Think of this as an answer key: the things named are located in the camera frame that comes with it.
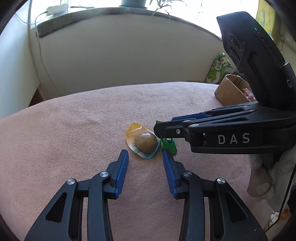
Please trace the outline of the green small snack packet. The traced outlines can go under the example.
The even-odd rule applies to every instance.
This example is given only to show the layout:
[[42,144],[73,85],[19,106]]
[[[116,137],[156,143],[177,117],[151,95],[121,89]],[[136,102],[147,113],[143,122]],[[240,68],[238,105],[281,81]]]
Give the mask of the green small snack packet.
[[177,154],[177,147],[173,138],[165,138],[167,127],[157,120],[154,125],[154,133],[161,140],[161,152],[169,151],[173,156]]

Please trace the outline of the brown cardboard box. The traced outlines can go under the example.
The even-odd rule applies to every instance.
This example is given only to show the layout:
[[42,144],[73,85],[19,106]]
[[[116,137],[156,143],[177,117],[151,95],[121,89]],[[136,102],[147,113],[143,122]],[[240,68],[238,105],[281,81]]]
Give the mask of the brown cardboard box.
[[240,76],[227,74],[215,90],[214,95],[224,106],[250,102],[242,93],[243,88],[248,88],[252,92],[249,84]]

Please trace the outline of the green paper bag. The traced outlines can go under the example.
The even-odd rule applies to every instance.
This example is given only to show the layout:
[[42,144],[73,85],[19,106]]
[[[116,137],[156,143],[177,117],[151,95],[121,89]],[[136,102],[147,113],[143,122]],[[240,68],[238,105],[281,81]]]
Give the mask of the green paper bag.
[[209,84],[219,84],[225,75],[232,74],[234,68],[224,53],[218,54],[209,70],[204,82]]

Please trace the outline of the pink tablecloth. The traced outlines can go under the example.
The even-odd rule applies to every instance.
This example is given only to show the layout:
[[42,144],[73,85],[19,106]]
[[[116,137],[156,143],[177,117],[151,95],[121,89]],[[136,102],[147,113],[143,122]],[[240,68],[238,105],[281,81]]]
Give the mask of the pink tablecloth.
[[[170,82],[81,92],[36,104],[1,119],[1,216],[23,240],[41,211],[70,178],[92,178],[127,149],[132,123],[218,108],[215,85]],[[157,152],[129,153],[123,191],[109,202],[115,240],[178,240],[183,201],[170,194]]]

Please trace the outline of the landscape painting scroll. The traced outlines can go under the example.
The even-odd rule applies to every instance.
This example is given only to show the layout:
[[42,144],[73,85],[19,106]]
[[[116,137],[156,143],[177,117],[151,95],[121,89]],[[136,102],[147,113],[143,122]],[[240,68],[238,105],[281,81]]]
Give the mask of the landscape painting scroll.
[[259,0],[256,20],[264,30],[274,38],[275,10],[264,0]]

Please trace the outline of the potted spider plant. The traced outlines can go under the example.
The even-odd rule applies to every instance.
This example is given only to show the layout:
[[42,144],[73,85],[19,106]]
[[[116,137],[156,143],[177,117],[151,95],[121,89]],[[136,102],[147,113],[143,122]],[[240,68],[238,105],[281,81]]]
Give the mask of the potted spider plant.
[[174,18],[168,11],[177,6],[177,3],[188,6],[185,1],[121,1],[121,5],[116,9],[117,14],[134,14],[141,16],[156,16],[171,20]]

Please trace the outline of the white power adapter box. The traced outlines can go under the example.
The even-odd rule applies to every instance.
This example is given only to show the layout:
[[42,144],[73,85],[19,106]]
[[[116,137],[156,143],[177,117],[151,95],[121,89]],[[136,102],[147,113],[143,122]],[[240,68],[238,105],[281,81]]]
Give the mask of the white power adapter box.
[[69,8],[68,4],[60,4],[57,6],[50,6],[46,10],[46,15],[50,16],[50,15],[60,14],[60,13],[68,11],[68,8]]

